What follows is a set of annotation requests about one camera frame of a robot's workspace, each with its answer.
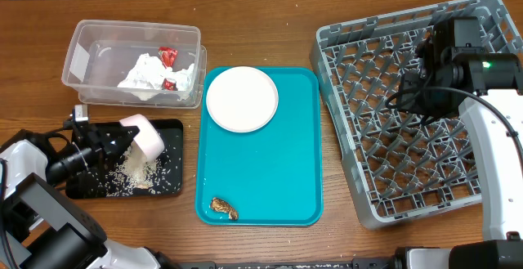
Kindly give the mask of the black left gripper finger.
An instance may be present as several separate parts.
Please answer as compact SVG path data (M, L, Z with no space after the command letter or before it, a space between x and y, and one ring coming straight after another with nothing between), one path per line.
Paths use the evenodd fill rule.
M122 126L121 124L98 124L97 129L102 135L112 139L133 139L140 132L137 126Z
M119 157L132 144L137 132L109 132L108 156Z

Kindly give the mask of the pink bowl with rice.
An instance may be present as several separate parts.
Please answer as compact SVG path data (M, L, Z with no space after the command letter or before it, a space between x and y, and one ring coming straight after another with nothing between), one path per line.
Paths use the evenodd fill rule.
M163 139L144 115L135 114L120 119L119 123L124 127L138 127L139 132L133 138L133 142L141 150L148 162L156 160L164 151Z

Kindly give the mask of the white napkin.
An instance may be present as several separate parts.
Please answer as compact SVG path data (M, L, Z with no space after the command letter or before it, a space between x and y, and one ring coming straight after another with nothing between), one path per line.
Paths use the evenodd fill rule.
M167 70L164 76L163 89L174 91L181 99L189 97L194 85L194 64L178 71Z
M162 90L164 79L169 78L171 73L172 68L165 67L157 56L150 56L148 53L141 54L118 87Z

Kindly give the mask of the brown food scrap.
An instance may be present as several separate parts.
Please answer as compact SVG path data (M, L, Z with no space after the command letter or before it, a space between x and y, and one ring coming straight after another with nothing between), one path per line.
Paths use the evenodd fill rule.
M226 213L230 220L237 221L239 219L238 211L225 200L214 197L210 203L212 211L217 213Z

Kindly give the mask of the pink round plate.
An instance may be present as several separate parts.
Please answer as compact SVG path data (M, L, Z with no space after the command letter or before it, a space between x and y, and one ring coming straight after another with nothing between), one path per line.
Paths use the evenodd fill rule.
M230 132L254 132L274 117L279 105L275 82L260 69L237 66L211 81L206 106L212 120Z

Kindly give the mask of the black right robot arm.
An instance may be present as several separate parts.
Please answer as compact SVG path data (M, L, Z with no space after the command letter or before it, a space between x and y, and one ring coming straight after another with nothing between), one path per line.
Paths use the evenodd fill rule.
M511 53L479 47L418 48L420 74L406 74L392 96L400 111L424 118L459 117L475 156L483 239L452 249L406 248L399 268L522 266L522 68Z

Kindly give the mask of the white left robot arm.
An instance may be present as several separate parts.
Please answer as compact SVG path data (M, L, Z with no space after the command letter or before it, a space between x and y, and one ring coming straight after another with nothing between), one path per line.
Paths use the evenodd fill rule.
M136 125L65 122L60 129L22 129L1 147L1 261L9 268L176 268L165 254L109 240L103 228L56 186L99 177L143 133Z

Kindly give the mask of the grey dishwasher rack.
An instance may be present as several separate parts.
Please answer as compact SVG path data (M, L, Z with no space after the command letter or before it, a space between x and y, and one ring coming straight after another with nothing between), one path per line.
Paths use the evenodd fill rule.
M342 151L360 223L370 230L479 204L472 146L458 119L421 125L386 107L405 73L417 73L416 47L435 23L475 16L488 52L521 54L522 40L502 0L454 0L326 25L311 64Z

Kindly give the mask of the clear plastic bin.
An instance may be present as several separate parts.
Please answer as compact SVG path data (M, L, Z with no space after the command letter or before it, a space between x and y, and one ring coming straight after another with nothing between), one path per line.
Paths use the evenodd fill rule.
M118 87L141 54L159 58L160 47L178 51L172 71L194 64L194 85L188 98L164 89ZM86 104L195 109L202 100L206 65L207 51L194 26L82 20L71 38L61 81Z

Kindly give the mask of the red snack wrapper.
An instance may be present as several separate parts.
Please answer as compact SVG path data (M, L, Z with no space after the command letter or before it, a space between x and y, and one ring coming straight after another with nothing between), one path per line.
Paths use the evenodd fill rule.
M176 81L173 77L172 67L177 58L178 51L170 47L159 48L159 59L164 66L162 88L168 91L176 91Z

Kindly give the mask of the teal plastic tray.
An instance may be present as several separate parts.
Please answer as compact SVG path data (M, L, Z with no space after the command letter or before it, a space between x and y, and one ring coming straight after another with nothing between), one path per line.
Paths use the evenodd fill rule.
M254 132L218 126L202 103L194 209L209 225L309 226L323 212L320 92L303 67L266 66L279 105ZM239 213L232 221L211 210L214 197Z

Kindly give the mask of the black table edge rail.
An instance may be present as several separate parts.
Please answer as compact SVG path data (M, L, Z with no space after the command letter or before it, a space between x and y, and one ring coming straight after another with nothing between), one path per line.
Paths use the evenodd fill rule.
M451 249L399 247L390 257L358 258L323 262L181 262L182 269L406 269L448 268Z

